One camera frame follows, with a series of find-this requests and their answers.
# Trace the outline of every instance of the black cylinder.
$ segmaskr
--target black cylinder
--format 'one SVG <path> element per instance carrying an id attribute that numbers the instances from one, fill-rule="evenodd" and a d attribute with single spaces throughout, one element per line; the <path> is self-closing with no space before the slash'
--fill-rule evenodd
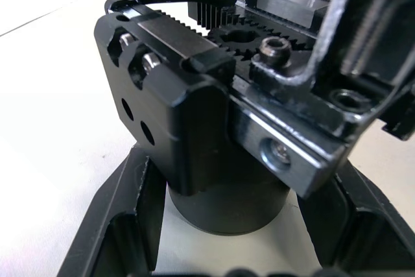
<path id="1" fill-rule="evenodd" d="M 261 172 L 258 177 L 255 182 L 217 184 L 192 196 L 169 191 L 177 210 L 195 227 L 218 235 L 247 234 L 272 221 L 289 192 L 289 188 L 268 171 Z"/>

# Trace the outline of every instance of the bolt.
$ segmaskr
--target bolt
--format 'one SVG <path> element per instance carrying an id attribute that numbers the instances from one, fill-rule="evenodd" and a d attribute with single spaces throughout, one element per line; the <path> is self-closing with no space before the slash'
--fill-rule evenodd
<path id="1" fill-rule="evenodd" d="M 277 141 L 271 141 L 270 143 L 271 153 L 283 164 L 291 164 L 290 155 L 288 155 L 287 148 L 278 143 Z"/>
<path id="2" fill-rule="evenodd" d="M 259 47 L 259 55 L 262 62 L 276 70 L 288 67 L 291 43 L 280 37 L 265 38 Z"/>
<path id="3" fill-rule="evenodd" d="M 134 41 L 135 41 L 134 37 L 131 36 L 131 34 L 129 34 L 127 32 L 125 34 L 122 34 L 119 37 L 119 43 L 120 43 L 121 49 L 123 51 L 128 47 L 128 45 L 130 45 L 130 43 L 132 43 Z"/>
<path id="4" fill-rule="evenodd" d="M 141 59 L 141 63 L 143 64 L 144 70 L 147 74 L 149 74 L 153 68 L 161 64 L 160 59 L 153 52 L 144 54 Z"/>

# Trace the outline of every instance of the gear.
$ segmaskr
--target gear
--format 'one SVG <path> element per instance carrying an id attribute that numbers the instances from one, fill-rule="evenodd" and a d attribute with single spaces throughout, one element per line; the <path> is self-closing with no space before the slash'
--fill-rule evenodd
<path id="1" fill-rule="evenodd" d="M 271 30 L 266 30 L 258 24 L 236 23 L 212 29 L 207 35 L 207 39 L 219 47 L 227 47 L 229 51 L 235 53 L 235 56 L 242 56 L 246 60 L 251 59 L 263 39 L 271 35 Z"/>

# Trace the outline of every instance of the white table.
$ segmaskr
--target white table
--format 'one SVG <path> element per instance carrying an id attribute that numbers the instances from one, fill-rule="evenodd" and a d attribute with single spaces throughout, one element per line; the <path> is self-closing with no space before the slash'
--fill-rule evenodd
<path id="1" fill-rule="evenodd" d="M 0 36 L 1 276 L 55 276 L 96 190 L 134 144 L 93 38 L 104 2 L 1 1 L 0 35 L 9 32 Z M 161 7 L 193 22 L 186 5 Z M 351 160 L 415 228 L 415 140 L 402 143 L 380 127 Z M 294 194 L 268 226 L 237 237 L 196 230 L 167 198 L 157 271 L 220 276 L 234 267 L 318 267 Z"/>

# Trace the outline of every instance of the white surface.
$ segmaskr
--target white surface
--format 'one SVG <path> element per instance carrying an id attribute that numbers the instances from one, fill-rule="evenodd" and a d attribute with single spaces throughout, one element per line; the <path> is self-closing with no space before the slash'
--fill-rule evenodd
<path id="1" fill-rule="evenodd" d="M 93 38 L 105 0 L 1 0 L 0 276 L 55 276 L 99 186 L 134 140 L 118 120 Z M 189 22 L 185 5 L 167 5 Z M 376 123 L 351 159 L 412 228 L 415 140 Z M 296 199 L 249 235 L 189 226 L 167 198 L 157 271 L 222 275 L 232 267 L 308 273 L 313 247 Z"/>

